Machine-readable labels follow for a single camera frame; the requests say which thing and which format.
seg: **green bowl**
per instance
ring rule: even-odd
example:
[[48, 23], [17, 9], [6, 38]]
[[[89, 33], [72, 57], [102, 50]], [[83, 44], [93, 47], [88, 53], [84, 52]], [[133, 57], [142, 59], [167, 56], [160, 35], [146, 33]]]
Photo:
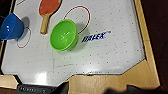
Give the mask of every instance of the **green bowl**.
[[57, 51], [64, 51], [75, 46], [78, 40], [76, 25], [69, 19], [58, 22], [52, 29], [50, 44]]

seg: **table surface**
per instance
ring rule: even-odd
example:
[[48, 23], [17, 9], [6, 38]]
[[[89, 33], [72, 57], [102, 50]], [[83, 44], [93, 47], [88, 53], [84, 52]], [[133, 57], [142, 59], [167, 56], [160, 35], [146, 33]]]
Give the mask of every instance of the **table surface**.
[[[42, 22], [39, 5], [40, 1], [16, 0], [14, 13], [24, 23], [25, 31], [17, 41], [7, 41], [4, 74], [18, 75], [24, 84], [58, 86], [75, 74], [122, 74], [145, 59], [133, 0], [64, 0], [51, 16], [46, 35], [38, 32]], [[79, 34], [74, 48], [59, 52], [50, 46], [50, 33], [66, 13], [66, 19], [73, 20], [79, 32], [88, 19], [90, 23]], [[83, 42], [96, 34], [104, 37]]]

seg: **red line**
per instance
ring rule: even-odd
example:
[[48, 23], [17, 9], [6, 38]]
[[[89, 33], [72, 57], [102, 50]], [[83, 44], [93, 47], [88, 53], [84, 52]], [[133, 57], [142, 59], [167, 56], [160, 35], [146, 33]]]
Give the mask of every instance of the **red line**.
[[30, 40], [30, 37], [31, 37], [31, 30], [30, 30], [28, 27], [25, 27], [25, 28], [27, 28], [27, 29], [30, 31], [30, 36], [29, 36], [29, 39], [28, 39], [27, 43], [26, 43], [24, 46], [22, 46], [22, 47], [19, 46], [19, 44], [18, 44], [18, 40], [19, 40], [19, 39], [17, 40], [17, 46], [18, 46], [19, 48], [24, 48], [24, 47], [26, 47], [27, 44], [29, 43], [29, 40]]
[[78, 34], [82, 33], [82, 32], [86, 29], [86, 27], [88, 26], [88, 24], [89, 24], [89, 22], [90, 22], [90, 12], [89, 12], [89, 9], [86, 8], [86, 7], [84, 7], [84, 6], [76, 6], [76, 7], [72, 8], [72, 9], [70, 9], [70, 10], [68, 11], [68, 13], [67, 13], [67, 14], [65, 15], [65, 17], [64, 17], [64, 19], [65, 19], [66, 16], [69, 14], [69, 12], [71, 12], [72, 10], [74, 10], [74, 9], [76, 9], [76, 8], [79, 8], [79, 7], [84, 8], [84, 9], [88, 12], [88, 14], [89, 14], [89, 20], [88, 20], [86, 26], [85, 26]]

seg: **blue bowl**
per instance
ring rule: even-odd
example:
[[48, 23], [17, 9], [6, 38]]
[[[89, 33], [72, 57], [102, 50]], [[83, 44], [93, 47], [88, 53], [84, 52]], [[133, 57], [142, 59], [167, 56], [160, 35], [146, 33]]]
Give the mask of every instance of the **blue bowl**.
[[24, 31], [23, 22], [13, 13], [3, 21], [0, 30], [0, 39], [9, 40], [20, 38]]

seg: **ping pong paddle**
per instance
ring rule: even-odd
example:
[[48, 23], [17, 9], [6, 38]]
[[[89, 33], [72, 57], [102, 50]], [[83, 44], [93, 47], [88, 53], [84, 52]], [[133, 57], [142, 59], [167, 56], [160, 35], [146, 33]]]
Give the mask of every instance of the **ping pong paddle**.
[[39, 14], [43, 17], [41, 24], [41, 34], [47, 33], [50, 16], [56, 12], [62, 0], [42, 0], [39, 7]]

